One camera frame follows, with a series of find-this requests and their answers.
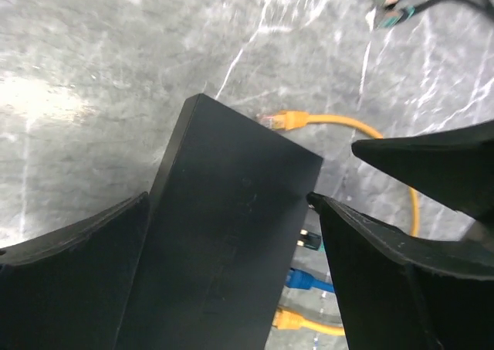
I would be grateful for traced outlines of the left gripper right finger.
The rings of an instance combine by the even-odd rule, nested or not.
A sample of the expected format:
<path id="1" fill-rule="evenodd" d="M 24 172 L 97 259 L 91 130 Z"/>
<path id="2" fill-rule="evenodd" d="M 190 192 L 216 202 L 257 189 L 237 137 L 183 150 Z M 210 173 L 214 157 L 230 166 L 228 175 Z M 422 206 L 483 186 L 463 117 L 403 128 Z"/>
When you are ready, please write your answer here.
<path id="1" fill-rule="evenodd" d="M 491 349 L 493 248 L 409 236 L 310 193 L 351 349 Z"/>

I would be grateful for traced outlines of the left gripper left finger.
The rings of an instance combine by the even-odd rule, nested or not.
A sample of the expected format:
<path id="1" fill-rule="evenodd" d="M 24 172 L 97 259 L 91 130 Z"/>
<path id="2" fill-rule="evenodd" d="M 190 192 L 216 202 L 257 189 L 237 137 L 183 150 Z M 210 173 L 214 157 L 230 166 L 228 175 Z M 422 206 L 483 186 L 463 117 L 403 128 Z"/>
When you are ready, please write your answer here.
<path id="1" fill-rule="evenodd" d="M 3 349 L 113 349 L 147 235 L 144 192 L 1 249 Z"/>

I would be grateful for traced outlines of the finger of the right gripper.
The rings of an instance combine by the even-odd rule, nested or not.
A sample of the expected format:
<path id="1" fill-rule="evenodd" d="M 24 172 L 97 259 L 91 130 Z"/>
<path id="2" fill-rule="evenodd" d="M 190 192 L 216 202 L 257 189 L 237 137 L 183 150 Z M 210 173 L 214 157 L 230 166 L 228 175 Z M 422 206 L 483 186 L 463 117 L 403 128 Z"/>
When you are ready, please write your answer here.
<path id="1" fill-rule="evenodd" d="M 409 138 L 359 140 L 362 161 L 481 223 L 493 221 L 493 122 Z"/>

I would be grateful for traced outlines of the black network switch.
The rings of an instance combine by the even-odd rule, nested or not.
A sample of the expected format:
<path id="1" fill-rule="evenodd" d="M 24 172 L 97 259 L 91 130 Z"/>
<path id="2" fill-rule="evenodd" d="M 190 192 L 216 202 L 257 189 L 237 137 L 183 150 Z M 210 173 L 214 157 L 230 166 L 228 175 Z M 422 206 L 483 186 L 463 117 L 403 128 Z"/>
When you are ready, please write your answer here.
<path id="1" fill-rule="evenodd" d="M 322 158 L 200 93 L 150 192 L 119 349 L 262 349 Z"/>

